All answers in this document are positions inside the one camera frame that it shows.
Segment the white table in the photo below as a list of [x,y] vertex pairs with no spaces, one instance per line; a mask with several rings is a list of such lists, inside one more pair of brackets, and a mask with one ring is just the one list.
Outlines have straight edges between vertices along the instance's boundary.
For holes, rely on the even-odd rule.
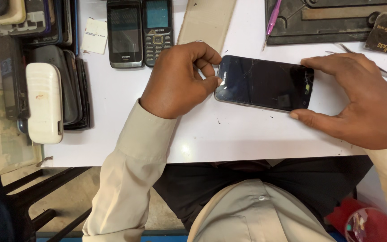
[[[174,0],[175,37],[187,0]],[[80,43],[87,18],[106,20],[106,2],[79,1]],[[323,56],[326,50],[343,52],[332,44],[267,47],[264,41],[264,0],[238,0],[223,54],[299,63]],[[387,70],[387,55],[363,51],[363,43],[348,43]],[[128,114],[147,84],[150,68],[112,69],[104,55],[81,53],[89,71],[93,128],[65,132],[60,144],[45,145],[54,167],[100,166],[116,144]],[[310,109],[337,114],[347,103],[332,77],[316,71]],[[168,162],[215,162],[265,158],[347,156],[364,154],[359,147],[309,129],[287,114],[219,102],[210,95],[180,118],[169,149]]]

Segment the beige shirt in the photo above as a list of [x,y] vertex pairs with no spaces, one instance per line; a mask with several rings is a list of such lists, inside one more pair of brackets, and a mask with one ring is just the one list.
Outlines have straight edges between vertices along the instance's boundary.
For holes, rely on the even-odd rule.
[[[138,103],[101,168],[101,184],[83,227],[84,242],[139,242],[150,188],[161,176],[176,120],[156,117]],[[366,151],[387,200],[387,149]],[[334,242],[293,195],[258,179],[218,192],[192,225],[188,241]]]

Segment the man's left hand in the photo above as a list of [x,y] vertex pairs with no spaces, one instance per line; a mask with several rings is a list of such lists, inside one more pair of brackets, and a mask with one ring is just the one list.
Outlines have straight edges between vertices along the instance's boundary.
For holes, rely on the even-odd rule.
[[[219,53],[204,42],[164,50],[156,61],[140,105],[165,119],[188,113],[221,84],[212,66],[221,61]],[[194,64],[206,79],[201,78]]]

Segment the red container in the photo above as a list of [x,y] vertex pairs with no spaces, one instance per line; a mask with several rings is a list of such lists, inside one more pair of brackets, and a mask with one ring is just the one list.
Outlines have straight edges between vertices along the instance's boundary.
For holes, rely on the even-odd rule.
[[387,242],[387,215],[358,200],[344,199],[326,218],[348,242]]

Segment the finger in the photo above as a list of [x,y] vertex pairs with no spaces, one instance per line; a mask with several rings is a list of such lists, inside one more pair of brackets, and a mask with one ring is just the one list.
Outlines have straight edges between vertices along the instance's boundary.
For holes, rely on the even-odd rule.
[[218,65],[222,61],[219,53],[204,42],[191,42],[183,46],[187,48],[192,63],[200,58],[213,65]]
[[344,130],[342,118],[316,113],[308,109],[296,109],[289,116],[333,137],[340,137]]
[[210,93],[218,88],[218,86],[222,83],[222,79],[217,76],[207,77],[206,79],[199,81],[199,83],[206,90],[205,96],[203,97],[205,99]]
[[362,93],[362,89],[371,85],[371,81],[375,79],[366,78],[372,74],[350,57],[338,55],[312,57],[302,59],[301,64],[335,76],[337,82],[344,88],[347,96],[352,101],[354,96]]
[[360,63],[365,69],[367,69],[372,74],[381,75],[380,69],[376,65],[376,63],[374,61],[368,59],[364,54],[359,54],[359,53],[341,53],[341,54],[335,54],[335,56],[352,58],[352,59],[356,60],[358,63]]
[[198,73],[197,70],[193,71],[193,77],[195,77],[196,80],[202,80],[202,76]]
[[197,59],[195,65],[198,67],[198,69],[201,70],[201,72],[206,76],[206,78],[214,76],[216,74],[212,64],[210,64],[203,58]]

